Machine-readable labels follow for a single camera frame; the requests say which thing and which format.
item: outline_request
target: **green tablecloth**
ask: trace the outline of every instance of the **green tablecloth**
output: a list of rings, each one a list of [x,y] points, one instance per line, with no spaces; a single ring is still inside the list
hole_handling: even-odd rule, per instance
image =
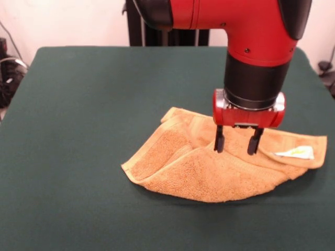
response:
[[[128,160],[172,106],[210,115],[224,48],[43,48],[0,132],[0,250],[335,250],[335,105],[301,50],[282,130],[328,135],[320,170],[204,204],[133,185]]]

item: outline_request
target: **towel fold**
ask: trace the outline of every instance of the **towel fold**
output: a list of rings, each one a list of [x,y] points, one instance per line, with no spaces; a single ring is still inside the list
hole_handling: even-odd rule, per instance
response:
[[[320,168],[327,137],[265,129],[258,153],[247,154],[252,129],[224,127],[225,149],[214,149],[213,118],[171,108],[161,125],[122,169],[147,190],[202,202],[242,200],[273,190],[287,180]],[[314,159],[277,156],[299,146],[311,146]]]

